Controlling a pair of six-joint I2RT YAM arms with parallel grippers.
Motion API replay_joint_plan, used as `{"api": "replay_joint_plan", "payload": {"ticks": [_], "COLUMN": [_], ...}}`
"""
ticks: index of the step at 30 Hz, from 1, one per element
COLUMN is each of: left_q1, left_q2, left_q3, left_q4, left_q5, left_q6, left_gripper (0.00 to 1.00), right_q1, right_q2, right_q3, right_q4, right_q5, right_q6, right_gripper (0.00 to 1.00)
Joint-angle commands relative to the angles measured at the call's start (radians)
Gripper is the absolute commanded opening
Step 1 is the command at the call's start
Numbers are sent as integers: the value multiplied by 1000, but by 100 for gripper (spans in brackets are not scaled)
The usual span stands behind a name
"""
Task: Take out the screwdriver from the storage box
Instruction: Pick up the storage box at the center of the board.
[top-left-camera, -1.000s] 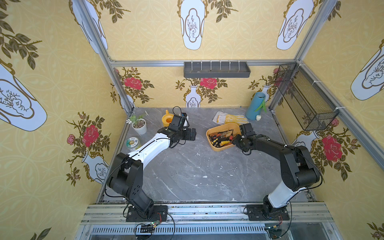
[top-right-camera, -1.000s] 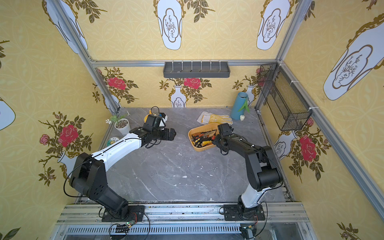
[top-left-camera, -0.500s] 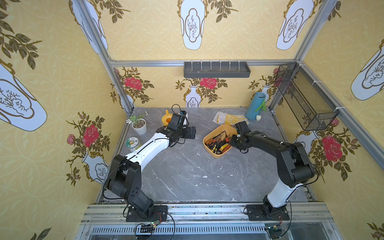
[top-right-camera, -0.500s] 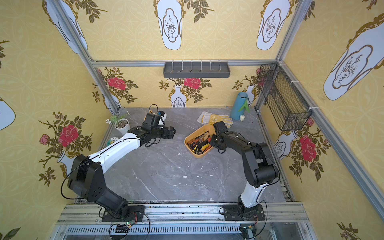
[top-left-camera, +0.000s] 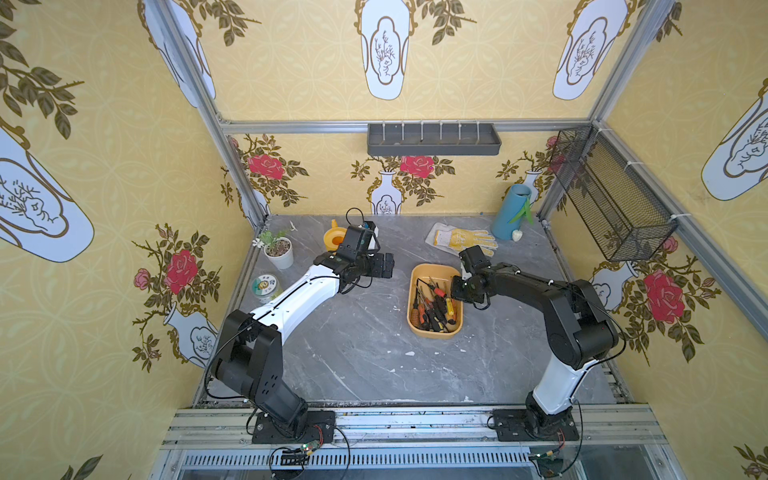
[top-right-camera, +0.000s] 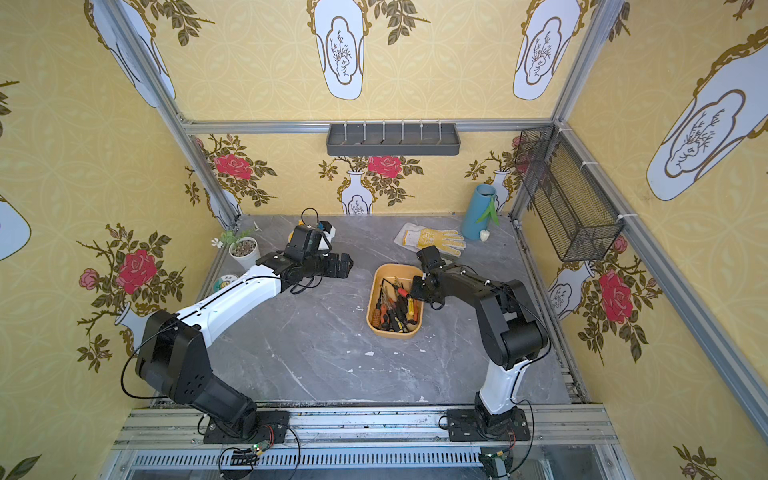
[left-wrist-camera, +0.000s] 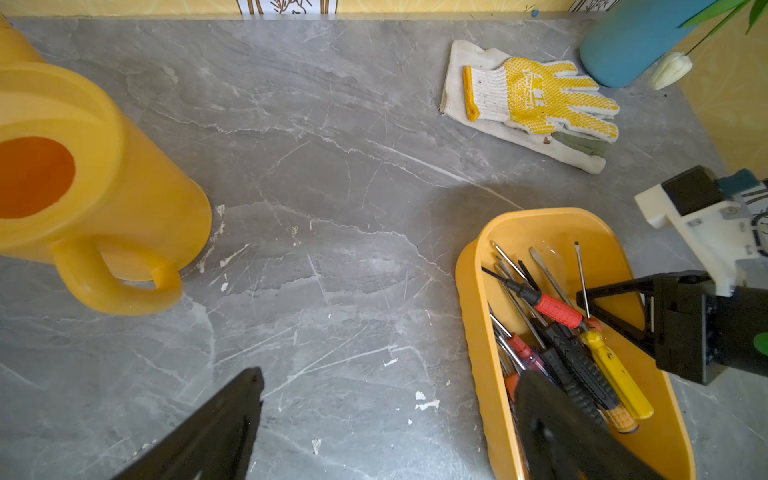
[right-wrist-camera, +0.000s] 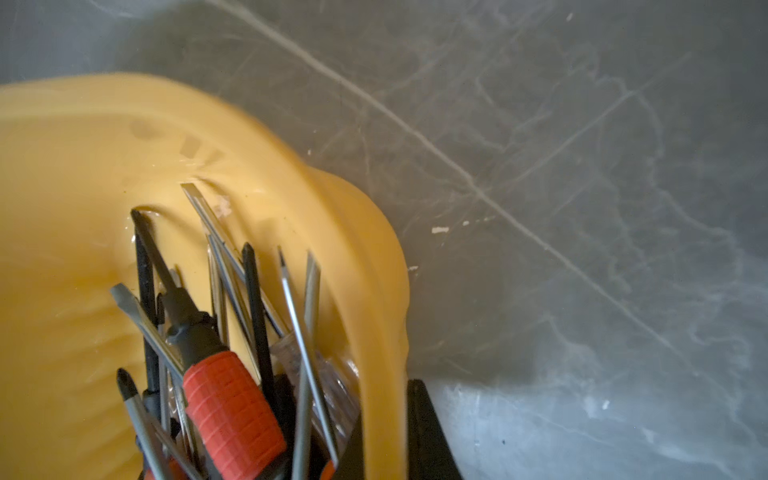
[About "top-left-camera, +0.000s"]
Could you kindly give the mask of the yellow storage box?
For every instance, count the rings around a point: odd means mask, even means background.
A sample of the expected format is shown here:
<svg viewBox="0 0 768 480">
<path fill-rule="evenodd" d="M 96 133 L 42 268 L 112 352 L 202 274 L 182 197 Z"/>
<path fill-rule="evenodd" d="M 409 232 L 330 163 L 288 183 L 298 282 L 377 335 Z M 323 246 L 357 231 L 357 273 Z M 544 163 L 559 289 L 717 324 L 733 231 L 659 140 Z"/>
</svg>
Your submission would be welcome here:
<svg viewBox="0 0 768 480">
<path fill-rule="evenodd" d="M 454 298 L 455 268 L 441 264 L 419 264 L 411 272 L 407 323 L 417 335 L 447 340 L 463 327 L 463 304 Z"/>
</svg>

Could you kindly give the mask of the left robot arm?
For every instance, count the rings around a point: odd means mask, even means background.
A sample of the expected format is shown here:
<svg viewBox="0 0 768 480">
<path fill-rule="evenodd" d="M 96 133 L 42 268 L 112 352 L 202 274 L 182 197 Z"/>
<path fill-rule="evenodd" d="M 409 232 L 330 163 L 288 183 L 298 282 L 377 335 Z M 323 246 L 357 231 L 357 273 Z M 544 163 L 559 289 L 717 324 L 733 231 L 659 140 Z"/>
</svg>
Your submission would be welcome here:
<svg viewBox="0 0 768 480">
<path fill-rule="evenodd" d="M 337 250 L 316 257 L 276 299 L 250 312 L 234 310 L 224 321 L 205 377 L 252 402 L 284 438 L 304 434 L 309 412 L 307 402 L 283 380 L 283 345 L 317 307 L 352 291 L 361 278 L 392 277 L 394 256 L 380 251 L 377 233 L 372 221 L 349 226 Z"/>
</svg>

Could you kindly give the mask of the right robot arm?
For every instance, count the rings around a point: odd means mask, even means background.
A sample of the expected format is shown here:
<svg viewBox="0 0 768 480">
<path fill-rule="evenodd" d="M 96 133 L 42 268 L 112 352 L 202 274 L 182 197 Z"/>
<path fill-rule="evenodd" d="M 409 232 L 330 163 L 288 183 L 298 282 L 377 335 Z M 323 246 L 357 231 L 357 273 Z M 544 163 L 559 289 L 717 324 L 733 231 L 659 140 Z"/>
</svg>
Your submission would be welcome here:
<svg viewBox="0 0 768 480">
<path fill-rule="evenodd" d="M 499 439 L 523 431 L 536 440 L 579 437 L 573 397 L 588 371 L 609 359 L 620 340 L 618 327 L 585 280 L 545 279 L 507 263 L 493 265 L 480 247 L 459 253 L 462 274 L 452 279 L 454 299 L 485 310 L 494 296 L 526 304 L 543 315 L 551 355 L 544 374 L 528 393 L 522 415 L 492 414 Z"/>
</svg>

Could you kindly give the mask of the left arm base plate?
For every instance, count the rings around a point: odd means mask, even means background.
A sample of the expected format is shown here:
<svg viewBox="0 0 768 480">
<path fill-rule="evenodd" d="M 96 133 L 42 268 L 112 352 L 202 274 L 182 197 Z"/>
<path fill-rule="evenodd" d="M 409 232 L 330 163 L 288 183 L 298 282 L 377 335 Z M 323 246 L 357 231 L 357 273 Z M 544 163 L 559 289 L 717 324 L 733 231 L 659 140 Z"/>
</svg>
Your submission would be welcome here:
<svg viewBox="0 0 768 480">
<path fill-rule="evenodd" d="M 253 444 L 290 445 L 331 441 L 336 414 L 330 410 L 309 410 L 291 423 L 282 423 L 266 412 L 256 411 L 246 421 L 246 432 Z"/>
</svg>

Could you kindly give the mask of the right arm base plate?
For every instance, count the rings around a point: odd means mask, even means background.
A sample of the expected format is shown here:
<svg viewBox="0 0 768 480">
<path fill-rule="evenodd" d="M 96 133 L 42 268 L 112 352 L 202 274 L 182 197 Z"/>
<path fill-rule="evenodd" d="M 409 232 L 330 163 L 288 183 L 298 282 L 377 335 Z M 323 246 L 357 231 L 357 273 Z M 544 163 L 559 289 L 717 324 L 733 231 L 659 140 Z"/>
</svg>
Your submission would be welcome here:
<svg viewBox="0 0 768 480">
<path fill-rule="evenodd" d="M 491 429 L 501 442 L 569 442 L 578 441 L 578 424 L 572 408 L 547 415 L 528 409 L 495 409 L 491 413 Z"/>
</svg>

